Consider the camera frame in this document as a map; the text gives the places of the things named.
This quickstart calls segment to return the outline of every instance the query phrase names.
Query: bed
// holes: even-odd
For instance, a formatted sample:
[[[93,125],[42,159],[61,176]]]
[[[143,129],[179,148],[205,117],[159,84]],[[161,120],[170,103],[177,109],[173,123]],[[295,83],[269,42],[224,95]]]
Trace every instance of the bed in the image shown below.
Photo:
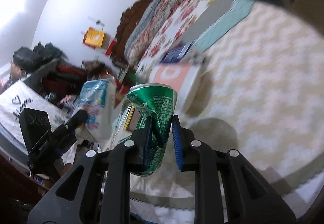
[[[157,17],[150,22],[161,14],[165,21],[158,30],[146,22],[150,30],[125,49],[139,79],[148,79],[212,1],[176,0],[173,10],[160,1],[165,9],[157,5]],[[297,217],[324,183],[323,45],[324,38],[307,23],[282,8],[255,2],[248,16],[203,52],[208,63],[201,89],[187,112],[175,113],[183,127],[214,149],[238,149]],[[130,190],[131,212],[137,217],[193,223],[194,176],[177,170],[172,136],[161,167],[149,177],[132,175]]]

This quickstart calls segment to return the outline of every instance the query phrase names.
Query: white wall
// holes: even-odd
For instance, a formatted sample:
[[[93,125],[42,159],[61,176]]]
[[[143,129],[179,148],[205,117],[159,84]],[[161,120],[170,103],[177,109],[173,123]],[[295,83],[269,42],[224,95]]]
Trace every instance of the white wall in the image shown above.
[[[8,68],[14,51],[21,46],[31,47],[46,2],[47,0],[0,0],[0,71]]]
[[[33,46],[39,41],[52,42],[63,50],[69,61],[81,65],[82,60],[99,57],[112,66],[109,57],[82,44],[82,31],[96,24],[88,19],[99,19],[105,24],[103,30],[112,36],[120,23],[122,12],[137,0],[48,0],[36,28]]]

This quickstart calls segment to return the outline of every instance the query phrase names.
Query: brown blanket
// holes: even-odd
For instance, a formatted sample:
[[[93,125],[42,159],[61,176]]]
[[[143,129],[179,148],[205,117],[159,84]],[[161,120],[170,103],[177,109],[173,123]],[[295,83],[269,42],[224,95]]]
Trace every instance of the brown blanket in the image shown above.
[[[124,58],[126,42],[137,26],[138,22],[141,20],[146,8],[152,1],[153,0],[139,0],[122,14],[120,25],[117,27],[117,33],[115,35],[117,43],[114,45],[111,52],[111,59],[114,64],[116,62],[126,63]]]

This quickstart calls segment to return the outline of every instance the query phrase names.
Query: clutter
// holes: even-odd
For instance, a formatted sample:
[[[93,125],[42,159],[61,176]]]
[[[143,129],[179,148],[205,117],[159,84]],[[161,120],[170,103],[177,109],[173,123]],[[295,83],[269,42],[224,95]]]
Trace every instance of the clutter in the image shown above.
[[[76,130],[76,136],[98,142],[101,150],[106,150],[111,138],[115,94],[116,85],[112,79],[87,81],[74,111],[84,109],[88,113],[85,125]]]
[[[123,100],[127,92],[129,92],[129,87],[123,85],[121,82],[116,80],[116,97],[115,97],[115,107],[118,106],[118,104]]]
[[[67,113],[68,117],[71,117],[77,107],[78,100],[79,97],[76,95],[67,95],[57,104],[57,106]]]
[[[38,42],[38,45],[34,47],[33,51],[41,57],[43,64],[50,62],[54,58],[60,57],[59,53],[50,49],[50,45],[42,46],[40,42]]]
[[[106,73],[107,70],[109,71],[105,63],[97,60],[82,61],[82,68],[88,74],[88,80],[91,80],[92,78],[98,78],[101,73]]]
[[[12,80],[20,80],[27,76],[26,71],[24,71],[21,67],[14,64],[10,61],[10,79]]]
[[[55,93],[58,100],[70,94],[79,95],[85,82],[86,73],[73,66],[58,66],[41,81],[44,89]]]
[[[195,99],[201,74],[201,64],[160,64],[152,70],[149,82],[173,88],[178,94],[176,109],[185,112]]]
[[[14,52],[12,62],[21,67],[26,73],[31,73],[42,65],[42,58],[29,48],[22,46]]]
[[[44,98],[46,101],[56,105],[57,97],[56,94],[51,92],[50,94],[46,95]]]
[[[21,146],[25,143],[18,117],[26,107],[46,111],[53,130],[67,121],[66,114],[58,107],[44,100],[21,80],[16,81],[0,95],[0,123]]]
[[[54,58],[60,58],[60,57],[64,56],[63,52],[59,48],[57,48],[56,46],[54,46],[52,43],[47,43],[45,45],[45,48],[47,50],[50,50],[50,51],[53,52]]]
[[[124,85],[128,87],[133,87],[137,83],[137,78],[135,76],[135,70],[127,66],[124,69],[121,69],[118,75],[118,80],[120,83],[123,83]]]

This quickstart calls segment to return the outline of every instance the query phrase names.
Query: folded blanket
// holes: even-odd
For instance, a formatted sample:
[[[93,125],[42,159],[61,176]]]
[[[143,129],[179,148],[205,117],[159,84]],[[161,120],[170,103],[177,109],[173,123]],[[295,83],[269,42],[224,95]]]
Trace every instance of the folded blanket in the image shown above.
[[[202,54],[252,11],[255,0],[235,0],[229,11],[218,18],[193,43],[193,51]]]
[[[139,35],[146,29],[148,24],[152,21],[153,16],[155,14],[155,10],[157,9],[161,0],[153,0],[148,8],[146,8],[140,22],[135,27],[134,31],[129,36],[126,45],[125,45],[125,57],[128,57],[129,50],[133,42],[139,37]]]
[[[125,55],[129,65],[134,66],[139,62],[155,34],[183,1],[184,0],[161,0],[156,8],[153,19],[131,45],[127,55]]]

